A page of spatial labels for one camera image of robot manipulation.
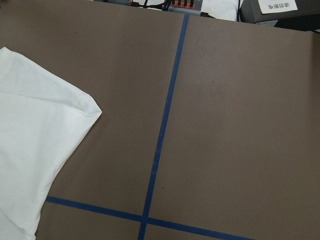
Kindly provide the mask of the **white printed long-sleeve shirt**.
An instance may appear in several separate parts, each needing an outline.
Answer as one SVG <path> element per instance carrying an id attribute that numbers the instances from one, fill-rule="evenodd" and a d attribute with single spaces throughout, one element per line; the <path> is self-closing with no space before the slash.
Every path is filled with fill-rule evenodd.
<path id="1" fill-rule="evenodd" d="M 0 50 L 1 239 L 35 239 L 55 177 L 101 113 L 89 94 Z"/>

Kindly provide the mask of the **orange black power hub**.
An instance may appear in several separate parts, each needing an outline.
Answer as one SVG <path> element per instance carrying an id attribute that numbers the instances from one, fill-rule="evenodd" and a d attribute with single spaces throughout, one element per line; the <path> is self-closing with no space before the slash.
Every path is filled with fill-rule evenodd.
<path id="1" fill-rule="evenodd" d="M 164 12 L 200 13 L 202 0 L 130 0 L 131 7 L 153 9 Z"/>

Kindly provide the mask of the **white labelled black box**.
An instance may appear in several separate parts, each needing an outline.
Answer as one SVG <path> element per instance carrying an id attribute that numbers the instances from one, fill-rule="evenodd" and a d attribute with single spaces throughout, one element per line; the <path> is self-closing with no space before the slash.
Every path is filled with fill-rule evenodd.
<path id="1" fill-rule="evenodd" d="M 319 0 L 245 0 L 240 7 L 241 21 L 251 24 L 319 14 Z"/>

